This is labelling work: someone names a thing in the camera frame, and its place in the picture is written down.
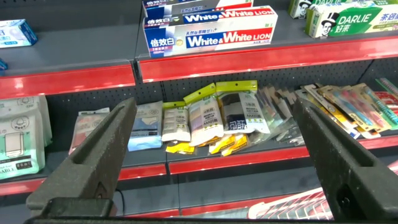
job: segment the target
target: white package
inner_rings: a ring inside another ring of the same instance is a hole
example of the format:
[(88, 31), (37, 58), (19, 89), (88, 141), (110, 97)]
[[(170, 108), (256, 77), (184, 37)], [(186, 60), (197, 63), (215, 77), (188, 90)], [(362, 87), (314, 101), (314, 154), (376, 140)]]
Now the white package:
[(184, 98), (189, 105), (191, 147), (208, 142), (214, 137), (224, 136), (215, 92), (216, 85), (212, 83)]
[(0, 179), (38, 173), (45, 165), (39, 109), (0, 108)]
[(164, 111), (162, 141), (191, 141), (188, 128), (188, 108), (186, 106)]
[(162, 112), (163, 101), (137, 106), (127, 146), (130, 152), (162, 146)]
[(81, 111), (76, 119), (75, 130), (73, 131), (72, 144), (69, 155), (94, 131), (94, 129), (109, 114), (109, 108), (96, 111)]
[(44, 146), (48, 146), (51, 143), (52, 132), (51, 132), (49, 108), (45, 96), (30, 96), (23, 98), (0, 100), (0, 108), (8, 108), (13, 106), (19, 107), (18, 109), (19, 113), (24, 113), (25, 111), (34, 110), (35, 108), (39, 109), (43, 121)]

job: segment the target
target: store display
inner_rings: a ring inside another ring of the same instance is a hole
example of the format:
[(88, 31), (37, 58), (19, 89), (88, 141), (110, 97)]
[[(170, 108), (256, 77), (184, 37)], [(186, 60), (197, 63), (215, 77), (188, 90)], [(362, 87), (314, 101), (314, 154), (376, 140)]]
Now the store display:
[(291, 0), (287, 12), (293, 19), (305, 19), (307, 9), (312, 5), (339, 4), (356, 0)]
[(168, 15), (185, 14), (203, 11), (219, 11), (252, 7), (252, 0), (144, 0), (142, 2), (146, 17), (163, 17)]
[(94, 131), (94, 129), (109, 114), (109, 108), (96, 111), (81, 111), (76, 119), (75, 130), (73, 131), (72, 144), (69, 155)]
[(162, 141), (191, 141), (188, 128), (188, 107), (185, 102), (164, 103)]
[(7, 70), (8, 65), (0, 58), (0, 70)]
[(34, 45), (37, 36), (25, 19), (0, 21), (0, 48)]
[(254, 131), (269, 134), (267, 123), (256, 98), (256, 80), (218, 82), (216, 89), (225, 134)]
[(44, 96), (0, 101), (0, 179), (44, 167), (44, 147), (52, 137), (48, 113)]
[(395, 0), (312, 4), (307, 9), (305, 33), (334, 37), (397, 30), (397, 10)]
[(151, 57), (270, 44), (278, 15), (270, 6), (144, 19)]
[(224, 136), (214, 83), (184, 97), (184, 101), (189, 107), (190, 146), (198, 146), (215, 137)]
[(136, 119), (128, 144), (129, 151), (162, 146), (163, 101), (137, 106)]

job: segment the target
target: hanging product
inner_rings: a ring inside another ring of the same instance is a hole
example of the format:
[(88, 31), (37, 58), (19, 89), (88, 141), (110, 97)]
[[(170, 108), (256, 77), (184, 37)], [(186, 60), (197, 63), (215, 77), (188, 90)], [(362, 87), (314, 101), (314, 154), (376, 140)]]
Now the hanging product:
[(216, 85), (212, 83), (184, 98), (189, 107), (192, 132), (190, 146), (198, 146), (214, 137), (224, 136), (215, 93)]
[(29, 110), (40, 111), (42, 117), (42, 126), (44, 132), (44, 146), (51, 143), (52, 132), (50, 124), (49, 108), (45, 96), (31, 96), (23, 98), (15, 98), (9, 100), (0, 100), (0, 108), (17, 107), (18, 113), (23, 113)]
[(137, 106), (128, 144), (129, 151), (162, 146), (162, 107), (163, 101)]
[(218, 82), (216, 87), (225, 134), (269, 133), (256, 98), (256, 80)]
[(162, 141), (191, 141), (188, 128), (188, 107), (185, 102), (171, 102), (163, 104), (164, 121)]
[(94, 129), (109, 114), (109, 108), (103, 108), (96, 111), (81, 111), (75, 123), (73, 131), (72, 144), (69, 149), (69, 155), (94, 131)]
[(38, 106), (0, 108), (0, 179), (36, 174), (45, 165), (42, 115)]

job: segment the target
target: metal shelf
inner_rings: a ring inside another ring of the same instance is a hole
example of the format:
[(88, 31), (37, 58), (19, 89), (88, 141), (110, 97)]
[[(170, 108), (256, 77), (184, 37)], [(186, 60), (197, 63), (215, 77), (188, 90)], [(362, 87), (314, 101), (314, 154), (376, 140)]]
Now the metal shelf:
[(305, 20), (288, 15), (289, 2), (254, 2), (278, 14), (272, 43), (260, 47), (151, 59), (140, 29), (136, 56), (144, 83), (398, 56), (397, 31), (313, 39), (303, 31)]
[(9, 65), (0, 77), (0, 99), (135, 85), (131, 63), (141, 18), (139, 1), (24, 3), (16, 7), (2, 2), (0, 21), (27, 19), (39, 41), (0, 50)]

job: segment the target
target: cardboard box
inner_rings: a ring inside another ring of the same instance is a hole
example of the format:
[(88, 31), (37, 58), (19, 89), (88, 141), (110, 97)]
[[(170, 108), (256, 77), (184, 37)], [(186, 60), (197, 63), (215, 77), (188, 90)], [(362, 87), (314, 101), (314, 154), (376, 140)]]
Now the cardboard box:
[(30, 46), (37, 37), (25, 19), (0, 21), (0, 48)]
[(328, 37), (398, 30), (398, 0), (312, 5), (305, 33)]
[(293, 19), (305, 19), (307, 9), (312, 5), (353, 2), (356, 0), (291, 0), (287, 12)]
[(252, 7), (253, 0), (144, 0), (146, 17)]
[(145, 18), (151, 57), (269, 44), (278, 15), (270, 6)]

